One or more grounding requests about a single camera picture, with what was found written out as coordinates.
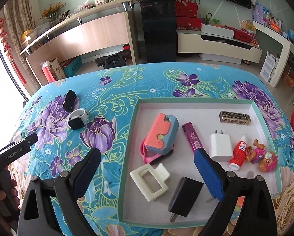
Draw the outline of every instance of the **desk leg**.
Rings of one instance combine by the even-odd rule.
[[[277,86],[279,79],[281,75],[283,74],[283,70],[286,67],[286,63],[288,61],[288,57],[290,54],[290,45],[283,46],[283,49],[281,51],[280,58],[275,70],[275,74],[273,75],[271,81],[269,82],[269,84],[273,86],[274,88]]]
[[[132,62],[133,65],[139,64],[140,62],[140,54],[138,49],[138,37],[137,37],[137,28],[135,21],[135,13],[134,11],[128,11],[125,17],[127,33],[129,36],[129,46],[131,49]]]

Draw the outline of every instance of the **glass vase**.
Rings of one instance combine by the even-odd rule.
[[[49,21],[50,21],[50,26],[54,27],[55,25],[57,25],[59,23],[59,17],[58,17],[58,13],[53,13],[52,15],[50,15],[48,17]]]

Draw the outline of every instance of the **bed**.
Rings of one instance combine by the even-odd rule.
[[[78,99],[75,108],[89,113],[88,124],[77,131],[66,125],[68,112],[62,109],[72,89]],[[12,140],[37,133],[31,152],[9,166],[18,181],[23,200],[32,175],[56,177],[97,147],[101,165],[85,196],[77,202],[98,235],[198,235],[202,227],[150,229],[120,223],[117,218],[118,189],[130,119],[141,98],[238,98],[253,100],[268,126],[278,155],[282,192],[272,201],[278,234],[294,221],[294,133],[285,114],[264,84],[253,74],[236,68],[196,63],[156,63],[126,66],[79,75],[39,89],[24,108]],[[71,235],[60,208],[55,213],[65,235]],[[224,235],[230,235],[236,219]]]

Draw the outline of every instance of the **red bottle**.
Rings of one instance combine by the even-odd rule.
[[[229,168],[232,170],[239,170],[239,168],[242,166],[245,156],[246,156],[246,145],[247,141],[247,135],[242,134],[241,141],[237,143],[233,150],[233,158],[230,160]]]

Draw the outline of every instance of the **toy figurine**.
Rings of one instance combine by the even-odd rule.
[[[274,152],[266,152],[265,146],[259,144],[258,140],[255,139],[253,145],[256,148],[252,151],[252,147],[247,148],[247,156],[245,160],[252,163],[260,163],[258,169],[260,172],[270,172],[275,169],[277,165],[277,157]]]
[[[264,158],[265,146],[263,144],[259,144],[257,139],[254,140],[253,145],[257,148],[255,148],[253,152],[251,152],[250,148],[248,148],[249,154],[245,157],[245,160],[254,164],[260,162],[261,159]]]

